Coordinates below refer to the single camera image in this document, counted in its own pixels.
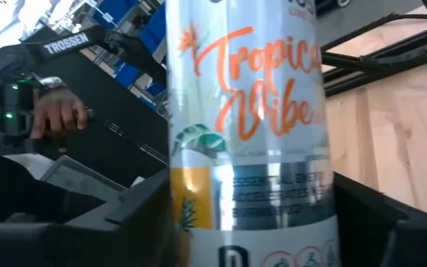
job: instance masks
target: aluminum can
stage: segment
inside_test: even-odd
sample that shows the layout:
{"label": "aluminum can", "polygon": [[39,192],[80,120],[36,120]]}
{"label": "aluminum can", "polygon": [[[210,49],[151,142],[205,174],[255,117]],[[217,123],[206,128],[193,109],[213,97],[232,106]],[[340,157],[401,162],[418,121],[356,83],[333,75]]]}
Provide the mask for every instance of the aluminum can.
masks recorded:
{"label": "aluminum can", "polygon": [[314,0],[167,0],[181,267],[340,266]]}

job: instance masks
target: can label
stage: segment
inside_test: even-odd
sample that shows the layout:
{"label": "can label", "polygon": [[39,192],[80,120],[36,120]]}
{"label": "can label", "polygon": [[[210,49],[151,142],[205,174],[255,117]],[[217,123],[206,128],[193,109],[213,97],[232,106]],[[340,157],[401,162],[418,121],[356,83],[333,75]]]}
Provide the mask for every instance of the can label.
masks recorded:
{"label": "can label", "polygon": [[314,1],[167,1],[167,22],[180,266],[338,266]]}

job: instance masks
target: can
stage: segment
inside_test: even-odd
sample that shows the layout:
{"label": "can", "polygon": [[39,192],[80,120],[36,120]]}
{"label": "can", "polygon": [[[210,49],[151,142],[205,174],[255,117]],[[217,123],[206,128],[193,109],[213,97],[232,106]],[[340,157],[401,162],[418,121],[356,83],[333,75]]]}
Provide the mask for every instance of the can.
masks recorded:
{"label": "can", "polygon": [[166,5],[177,265],[339,266],[314,1]]}

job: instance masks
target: black metal frame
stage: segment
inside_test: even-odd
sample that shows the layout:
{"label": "black metal frame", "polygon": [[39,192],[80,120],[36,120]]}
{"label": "black metal frame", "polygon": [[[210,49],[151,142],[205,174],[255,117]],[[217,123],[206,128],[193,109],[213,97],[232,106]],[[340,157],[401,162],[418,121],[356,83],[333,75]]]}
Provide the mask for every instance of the black metal frame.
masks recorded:
{"label": "black metal frame", "polygon": [[324,73],[327,97],[427,64],[427,30],[366,56],[354,57],[327,52],[343,42],[398,19],[427,19],[427,15],[392,13],[321,47],[322,63],[335,67]]}

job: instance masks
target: plywood panel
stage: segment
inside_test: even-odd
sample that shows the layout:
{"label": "plywood panel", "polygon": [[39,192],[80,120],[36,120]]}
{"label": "plywood panel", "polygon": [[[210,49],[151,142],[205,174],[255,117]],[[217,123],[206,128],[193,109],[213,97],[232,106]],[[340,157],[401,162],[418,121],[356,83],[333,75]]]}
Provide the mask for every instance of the plywood panel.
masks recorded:
{"label": "plywood panel", "polygon": [[[426,29],[393,22],[332,51],[365,55]],[[332,96],[327,112],[335,171],[427,211],[427,65]]]}

